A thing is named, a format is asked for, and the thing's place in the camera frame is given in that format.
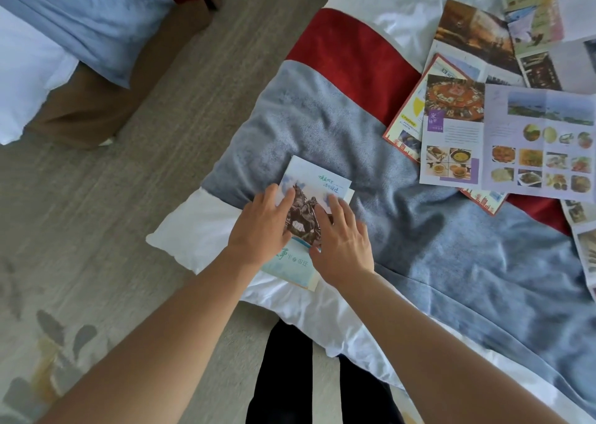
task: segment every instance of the bed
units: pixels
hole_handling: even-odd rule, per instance
[[[200,274],[240,209],[292,155],[351,179],[376,271],[572,423],[596,417],[596,306],[558,202],[513,196],[489,217],[382,140],[420,77],[445,0],[329,0],[201,188],[147,242]],[[500,13],[499,0],[460,0]],[[259,272],[243,300],[401,386],[347,303]]]
[[[221,5],[88,1],[0,0],[0,144],[25,127],[82,149],[110,140]]]

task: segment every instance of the brochure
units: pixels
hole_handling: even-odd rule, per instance
[[[286,217],[286,228],[293,237],[261,270],[314,291],[319,282],[319,274],[310,262],[308,250],[311,245],[317,246],[321,242],[321,228],[315,216],[315,205],[319,203],[331,215],[329,195],[334,194],[349,202],[354,194],[349,188],[351,183],[349,179],[292,156],[279,183],[275,203],[279,204],[287,190],[294,188],[296,196]]]
[[[561,204],[584,268],[586,285],[596,300],[596,205],[573,200],[561,200]]]
[[[478,8],[445,2],[426,66],[437,53],[474,81],[523,86],[507,23]]]
[[[528,87],[596,93],[596,1],[503,3]]]
[[[596,97],[428,76],[420,182],[594,202]]]
[[[383,134],[385,140],[416,162],[420,162],[424,97],[426,95],[426,79],[429,74],[459,79],[467,77],[443,56],[436,54],[405,104],[399,109],[395,119]]]

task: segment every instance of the purple rectangle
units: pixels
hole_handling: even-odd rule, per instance
[[[478,184],[478,171],[480,170],[480,159],[477,157],[472,157],[470,159],[470,179],[458,179],[458,178],[445,178],[441,176],[439,178],[440,181],[447,181],[450,183],[460,183],[460,184]]]
[[[426,130],[428,132],[443,132],[443,118],[445,112],[442,110],[430,109],[428,111],[428,122]]]

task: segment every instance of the forearm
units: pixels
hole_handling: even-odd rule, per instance
[[[177,423],[257,270],[224,250],[93,367],[40,423]]]
[[[382,277],[360,273],[338,290],[381,346],[426,424],[565,422]]]

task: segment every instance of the floor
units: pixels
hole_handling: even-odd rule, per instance
[[[0,422],[31,422],[55,394],[44,360],[59,360],[59,394],[190,276],[145,235],[199,187],[325,2],[224,0],[110,147],[26,134],[0,149]],[[244,422],[276,320],[238,306],[181,422]],[[338,364],[315,348],[314,372],[315,422],[338,423]]]

